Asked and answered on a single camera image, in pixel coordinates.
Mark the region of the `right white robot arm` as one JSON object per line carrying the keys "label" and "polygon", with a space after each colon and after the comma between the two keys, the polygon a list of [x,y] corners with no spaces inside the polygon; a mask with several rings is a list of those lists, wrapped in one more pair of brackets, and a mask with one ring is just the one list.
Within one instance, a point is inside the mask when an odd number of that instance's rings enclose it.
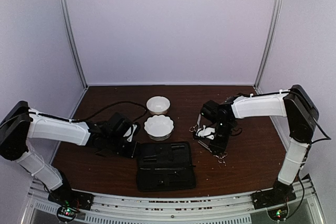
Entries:
{"label": "right white robot arm", "polygon": [[197,123],[190,129],[214,156],[222,158],[229,138],[236,128],[238,119],[280,116],[287,118],[290,144],[282,168],[269,192],[272,203],[279,204],[289,196],[292,183],[305,164],[309,150],[314,144],[315,129],[322,129],[318,123],[319,111],[304,88],[298,84],[290,89],[266,94],[238,94],[223,103],[209,100],[203,104],[199,118],[211,122],[211,126]]}

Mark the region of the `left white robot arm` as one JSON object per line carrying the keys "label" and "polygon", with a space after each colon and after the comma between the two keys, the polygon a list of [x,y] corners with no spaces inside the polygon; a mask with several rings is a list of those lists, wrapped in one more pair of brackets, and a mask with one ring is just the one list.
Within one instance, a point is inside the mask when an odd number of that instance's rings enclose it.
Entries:
{"label": "left white robot arm", "polygon": [[66,176],[47,164],[28,145],[28,139],[41,138],[99,150],[107,149],[133,158],[138,145],[134,136],[139,129],[139,123],[120,113],[113,114],[106,121],[95,123],[41,113],[30,108],[26,101],[19,101],[1,122],[1,156],[15,161],[43,182],[52,197],[64,205],[71,205],[77,196]]}

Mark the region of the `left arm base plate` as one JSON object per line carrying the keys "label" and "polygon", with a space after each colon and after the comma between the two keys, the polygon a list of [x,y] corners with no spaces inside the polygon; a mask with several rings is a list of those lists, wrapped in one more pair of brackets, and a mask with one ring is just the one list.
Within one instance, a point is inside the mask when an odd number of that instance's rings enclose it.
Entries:
{"label": "left arm base plate", "polygon": [[90,210],[93,203],[94,195],[81,191],[73,191],[67,199],[61,199],[55,194],[50,194],[48,200],[61,206],[67,206],[76,210]]}

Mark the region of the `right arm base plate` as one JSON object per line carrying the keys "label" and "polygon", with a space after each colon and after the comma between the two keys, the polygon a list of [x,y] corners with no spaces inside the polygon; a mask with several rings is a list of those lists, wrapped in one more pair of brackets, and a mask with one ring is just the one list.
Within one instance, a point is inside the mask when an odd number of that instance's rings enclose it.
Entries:
{"label": "right arm base plate", "polygon": [[251,194],[254,209],[270,208],[277,205],[283,205],[289,201],[295,200],[296,194],[289,193],[287,195],[276,194],[273,189],[265,191],[257,191]]}

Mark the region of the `black zippered tool case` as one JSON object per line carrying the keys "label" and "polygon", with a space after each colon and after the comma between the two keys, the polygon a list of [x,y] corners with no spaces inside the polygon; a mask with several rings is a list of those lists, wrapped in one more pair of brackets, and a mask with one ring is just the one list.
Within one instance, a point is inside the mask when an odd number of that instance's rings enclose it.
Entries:
{"label": "black zippered tool case", "polygon": [[193,189],[196,177],[188,142],[145,143],[137,156],[137,188],[141,192]]}

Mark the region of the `silver thinning scissors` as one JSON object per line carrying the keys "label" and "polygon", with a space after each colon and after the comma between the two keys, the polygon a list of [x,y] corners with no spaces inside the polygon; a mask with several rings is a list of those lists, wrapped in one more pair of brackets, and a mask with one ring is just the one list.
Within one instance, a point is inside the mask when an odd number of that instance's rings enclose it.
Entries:
{"label": "silver thinning scissors", "polygon": [[223,164],[224,166],[226,166],[226,161],[225,161],[225,158],[227,157],[227,153],[226,152],[215,154],[214,152],[211,151],[211,149],[209,148],[209,146],[206,145],[203,141],[198,140],[197,142],[198,142],[198,144],[200,146],[202,146],[204,149],[206,149],[208,152],[210,152],[210,154],[217,159],[217,162],[219,164]]}

